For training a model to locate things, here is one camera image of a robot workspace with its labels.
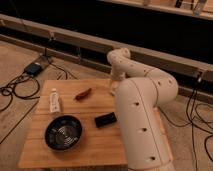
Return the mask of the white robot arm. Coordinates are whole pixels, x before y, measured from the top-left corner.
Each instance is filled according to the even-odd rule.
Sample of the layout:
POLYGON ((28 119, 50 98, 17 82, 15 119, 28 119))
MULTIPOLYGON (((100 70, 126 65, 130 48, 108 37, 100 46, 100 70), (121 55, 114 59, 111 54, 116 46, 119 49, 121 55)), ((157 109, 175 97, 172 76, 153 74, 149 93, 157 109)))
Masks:
POLYGON ((129 171, 176 171, 168 141, 154 108, 172 101, 178 83, 169 73, 130 59, 127 48, 107 54, 110 90, 120 125, 129 171))

